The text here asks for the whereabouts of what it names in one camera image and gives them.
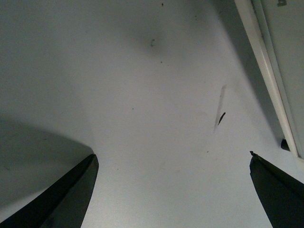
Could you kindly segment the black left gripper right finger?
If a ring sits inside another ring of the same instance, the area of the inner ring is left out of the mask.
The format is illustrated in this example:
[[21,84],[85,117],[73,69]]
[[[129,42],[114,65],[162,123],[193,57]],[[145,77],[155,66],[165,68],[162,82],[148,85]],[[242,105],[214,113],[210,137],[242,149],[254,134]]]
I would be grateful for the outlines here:
[[250,154],[250,176],[272,227],[302,228],[304,184],[253,151]]

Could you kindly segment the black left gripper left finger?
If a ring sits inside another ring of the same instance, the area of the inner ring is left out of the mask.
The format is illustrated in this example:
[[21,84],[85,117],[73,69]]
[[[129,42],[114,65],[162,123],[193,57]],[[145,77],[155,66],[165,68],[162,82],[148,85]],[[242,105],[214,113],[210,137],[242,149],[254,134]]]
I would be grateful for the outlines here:
[[99,163],[91,154],[29,204],[0,223],[2,228],[80,228]]

